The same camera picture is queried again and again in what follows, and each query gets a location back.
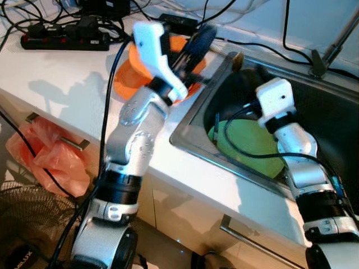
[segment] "sink rim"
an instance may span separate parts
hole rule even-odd
[[[239,162],[234,161],[234,163],[231,163],[228,160],[219,158],[219,151],[210,142],[207,136],[205,137],[208,140],[202,138],[202,141],[196,145],[195,143],[190,143],[186,139],[183,139],[181,135],[182,132],[188,131],[188,126],[198,126],[202,127],[202,129],[205,129],[203,123],[204,113],[206,112],[206,109],[212,98],[216,94],[218,86],[224,81],[225,78],[227,78],[228,72],[226,71],[228,71],[229,68],[232,69],[232,59],[236,54],[236,52],[231,52],[226,56],[210,82],[207,84],[206,88],[203,89],[200,96],[197,98],[185,117],[181,120],[177,128],[171,134],[169,141],[173,146],[178,147],[181,150],[204,159],[209,163],[217,165],[224,170],[230,171],[231,173],[246,179],[251,183],[257,184],[260,187],[265,188],[275,194],[289,198],[290,200],[294,200],[292,193],[287,185],[282,184],[281,182],[278,182],[272,178],[266,177],[265,175],[249,168],[248,166],[240,164]],[[280,74],[280,77],[296,80],[302,84],[306,83],[319,90],[330,92],[331,94],[334,94],[340,98],[354,101],[356,104],[359,104],[359,92],[310,77],[309,75],[304,75],[296,71],[281,68],[253,57],[245,57],[245,62],[260,64],[264,67],[270,68],[271,73],[274,75],[278,73]],[[217,150],[217,156],[213,152],[210,152],[210,150]]]

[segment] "mesh basket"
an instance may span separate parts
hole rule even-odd
[[[0,191],[0,269],[8,269],[6,261],[23,246],[37,249],[38,253],[35,263],[27,268],[46,268],[44,259],[51,257],[74,210],[73,202],[40,186],[10,185]],[[73,236],[74,229],[68,235],[59,259],[70,257]]]

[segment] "kitchen sink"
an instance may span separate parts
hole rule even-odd
[[[292,84],[299,123],[317,139],[318,158],[329,163],[341,176],[354,211],[359,214],[359,93],[250,57],[245,57],[240,72],[233,73],[232,59],[235,55],[230,53],[226,56],[171,135],[171,143],[292,199],[285,182],[286,168],[275,178],[269,178],[221,153],[207,135],[215,124],[216,113],[219,113],[220,120],[229,119],[253,100],[255,93],[248,89],[255,89],[264,83],[262,78],[285,78]],[[256,119],[255,114],[246,117]]]

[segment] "drawer handle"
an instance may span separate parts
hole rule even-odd
[[[31,113],[29,116],[27,116],[26,118],[26,121],[31,123],[36,117],[38,117],[39,115],[37,115],[36,113]],[[84,150],[85,148],[87,148],[87,146],[90,144],[89,141],[87,141],[86,139],[82,140],[81,143],[75,143],[71,140],[69,140],[68,138],[65,138],[65,137],[60,137],[60,140],[62,142],[65,142],[67,144],[69,144],[70,146],[73,146],[74,148],[82,151]]]
[[[251,247],[267,254],[268,256],[271,256],[272,258],[276,259],[277,261],[284,263],[285,265],[294,268],[294,269],[304,269],[304,267],[288,260],[287,258],[271,251],[270,249],[258,244],[257,242],[245,237],[244,235],[239,234],[235,230],[229,227],[229,223],[231,222],[231,217],[227,215],[223,215],[222,222],[220,223],[220,229],[222,231],[225,231],[227,234],[235,237],[236,239],[244,242],[247,245],[250,245]]]

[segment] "red plastic bag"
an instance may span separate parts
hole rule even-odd
[[[37,117],[32,123],[22,125],[20,131],[34,149],[36,157],[15,133],[6,142],[6,149],[17,162],[31,171],[39,183],[52,193],[67,196],[55,185],[44,168],[73,196],[85,194],[90,177],[85,171],[84,158],[79,150],[59,140],[62,136],[71,137],[64,129]]]

